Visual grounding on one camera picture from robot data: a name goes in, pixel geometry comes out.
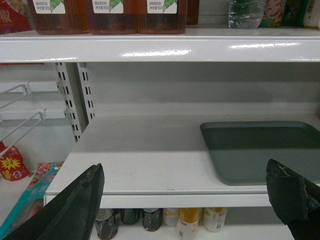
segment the red package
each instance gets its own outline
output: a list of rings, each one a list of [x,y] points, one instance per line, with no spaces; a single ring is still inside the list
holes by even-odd
[[[22,0],[0,0],[0,34],[30,31]]]
[[[0,152],[6,149],[6,146],[0,142]],[[18,181],[29,176],[31,173],[24,165],[24,158],[19,150],[13,146],[0,158],[0,173],[2,177],[9,181]]]

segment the bottle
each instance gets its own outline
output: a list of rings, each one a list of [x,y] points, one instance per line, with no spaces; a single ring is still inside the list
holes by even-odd
[[[262,21],[265,0],[230,0],[228,23],[232,29],[255,29]]]
[[[211,232],[219,232],[225,225],[227,210],[226,207],[206,207],[203,219],[205,228]]]
[[[282,25],[296,26],[301,13],[302,0],[287,0],[282,18]]]
[[[308,3],[309,3],[308,0],[302,0],[300,13],[299,13],[298,20],[296,23],[296,25],[299,27],[304,26],[304,18],[305,18],[305,14],[307,11]]]
[[[149,231],[157,231],[162,225],[162,208],[143,208],[142,225]]]
[[[41,35],[89,32],[85,0],[27,0],[34,28]]]
[[[266,0],[260,27],[280,27],[285,14],[284,0]]]
[[[86,0],[91,34],[122,35],[137,32],[134,0]]]
[[[124,208],[120,210],[121,221],[125,225],[133,225],[138,222],[140,218],[140,209],[138,208]]]
[[[320,0],[309,0],[306,8],[303,25],[307,29],[317,29],[320,18]]]
[[[101,208],[94,221],[97,235],[102,240],[112,239],[118,232],[119,213],[111,208]]]
[[[187,0],[186,24],[196,25],[199,19],[199,1]]]
[[[140,34],[183,34],[187,0],[136,0]]]
[[[187,207],[178,209],[176,232],[182,240],[194,240],[198,230],[200,209]]]
[[[178,221],[178,208],[164,208],[163,209],[163,222],[170,226],[175,227]]]

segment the dark bottle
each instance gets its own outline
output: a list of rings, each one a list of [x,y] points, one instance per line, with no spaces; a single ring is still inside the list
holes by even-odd
[[[86,0],[86,12],[91,34],[122,35],[137,32],[134,0]]]
[[[89,32],[85,0],[27,0],[34,28],[42,35]]]
[[[142,225],[149,232],[157,231],[162,224],[162,208],[143,208]]]
[[[99,209],[94,225],[100,239],[112,239],[118,232],[119,212],[116,209]]]
[[[140,34],[183,34],[187,0],[136,0]]]
[[[188,0],[186,24],[196,25],[199,18],[199,1],[200,0]]]
[[[140,218],[140,209],[139,208],[121,209],[120,218],[125,225],[135,224]]]

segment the green leaf logo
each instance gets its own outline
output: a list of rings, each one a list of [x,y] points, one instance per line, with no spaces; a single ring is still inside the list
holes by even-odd
[[[123,0],[110,0],[109,2],[109,13],[114,9],[119,3],[123,4]]]
[[[169,8],[174,3],[178,4],[178,0],[164,0],[163,13],[165,12],[165,10],[167,10],[167,8]]]
[[[204,214],[210,216],[210,213],[208,212],[208,210],[206,208],[204,209]]]
[[[50,0],[51,12],[53,12],[59,4],[64,4],[64,0]]]

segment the gray plastic tray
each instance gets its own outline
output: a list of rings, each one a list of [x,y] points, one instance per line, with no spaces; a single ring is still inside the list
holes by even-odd
[[[265,185],[269,159],[320,183],[320,132],[299,121],[205,122],[216,173],[231,186]]]

